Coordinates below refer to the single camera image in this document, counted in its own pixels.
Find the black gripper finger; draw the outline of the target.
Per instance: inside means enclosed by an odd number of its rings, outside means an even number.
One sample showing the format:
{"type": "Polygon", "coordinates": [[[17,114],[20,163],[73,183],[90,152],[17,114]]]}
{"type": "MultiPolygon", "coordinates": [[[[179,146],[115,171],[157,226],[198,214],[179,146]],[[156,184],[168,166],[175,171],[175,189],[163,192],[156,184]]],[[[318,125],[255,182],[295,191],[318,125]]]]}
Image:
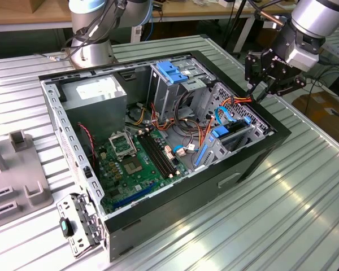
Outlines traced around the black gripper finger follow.
{"type": "Polygon", "coordinates": [[[272,71],[272,50],[261,52],[249,51],[245,57],[245,80],[247,81],[247,95],[252,95],[260,82],[264,81],[272,71]]]}
{"type": "Polygon", "coordinates": [[[296,76],[286,80],[272,80],[271,83],[257,96],[256,102],[261,102],[268,95],[282,97],[306,86],[306,79],[296,76]]]}

